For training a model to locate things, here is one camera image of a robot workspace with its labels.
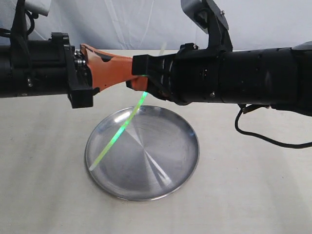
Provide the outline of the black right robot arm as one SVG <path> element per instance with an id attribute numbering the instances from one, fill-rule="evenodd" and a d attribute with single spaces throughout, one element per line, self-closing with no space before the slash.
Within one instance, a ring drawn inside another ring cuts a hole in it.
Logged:
<path id="1" fill-rule="evenodd" d="M 132 74 L 147 78 L 154 97 L 193 102 L 270 106 L 312 114 L 312 46 L 229 51 L 184 44 L 175 54 L 133 57 Z"/>

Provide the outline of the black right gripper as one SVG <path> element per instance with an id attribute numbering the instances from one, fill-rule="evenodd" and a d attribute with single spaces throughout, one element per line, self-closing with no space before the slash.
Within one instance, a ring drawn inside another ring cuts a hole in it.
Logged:
<path id="1" fill-rule="evenodd" d="M 193 43 L 182 45 L 175 54 L 134 56 L 132 73 L 136 76 L 126 81 L 126 86 L 177 105 L 221 103 L 221 60 L 220 46 L 198 49 Z"/>

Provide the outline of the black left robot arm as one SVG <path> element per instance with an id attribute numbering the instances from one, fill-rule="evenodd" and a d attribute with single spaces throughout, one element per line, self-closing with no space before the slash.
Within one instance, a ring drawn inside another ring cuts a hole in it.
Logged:
<path id="1" fill-rule="evenodd" d="M 12 40 L 0 48 L 1 98 L 67 95 L 73 109 L 94 105 L 93 97 L 119 83 L 146 91 L 148 80 L 132 74 L 132 58 L 81 44 L 65 33 L 48 40 Z"/>

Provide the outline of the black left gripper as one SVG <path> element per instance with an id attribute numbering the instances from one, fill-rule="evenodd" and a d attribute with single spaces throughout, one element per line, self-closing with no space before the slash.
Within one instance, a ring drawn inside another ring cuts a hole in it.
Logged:
<path id="1" fill-rule="evenodd" d="M 89 108 L 94 105 L 95 93 L 137 76 L 132 74 L 131 57 L 103 52 L 87 44 L 81 44 L 80 51 L 75 52 L 66 33 L 52 33 L 48 40 L 13 39 L 10 95 L 66 94 L 72 108 Z"/>

